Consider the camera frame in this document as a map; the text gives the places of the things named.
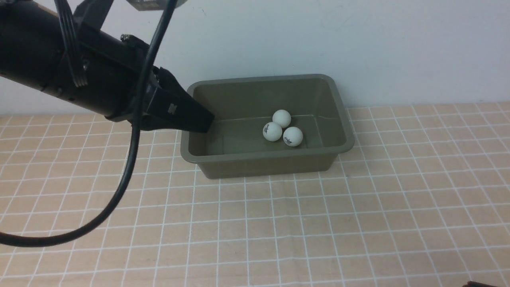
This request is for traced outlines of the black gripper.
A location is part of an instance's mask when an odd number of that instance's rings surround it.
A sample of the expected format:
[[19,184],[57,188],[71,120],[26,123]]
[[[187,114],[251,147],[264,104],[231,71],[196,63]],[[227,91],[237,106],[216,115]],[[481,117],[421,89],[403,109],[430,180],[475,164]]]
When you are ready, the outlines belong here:
[[[132,118],[136,86],[149,45],[134,35],[79,37],[87,85],[75,88],[72,103],[119,122]],[[215,116],[178,83],[154,67],[143,98],[142,131],[176,129],[206,133]]]

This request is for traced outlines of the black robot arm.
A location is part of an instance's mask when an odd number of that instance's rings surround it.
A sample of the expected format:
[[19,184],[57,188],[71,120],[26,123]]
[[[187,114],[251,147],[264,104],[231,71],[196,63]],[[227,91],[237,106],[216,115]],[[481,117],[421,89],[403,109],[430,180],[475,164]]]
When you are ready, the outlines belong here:
[[[101,31],[113,0],[84,0],[71,12],[33,0],[1,1],[1,77],[98,113],[133,122],[137,85],[149,44]],[[140,129],[206,133],[215,116],[193,99],[171,72],[151,67]]]

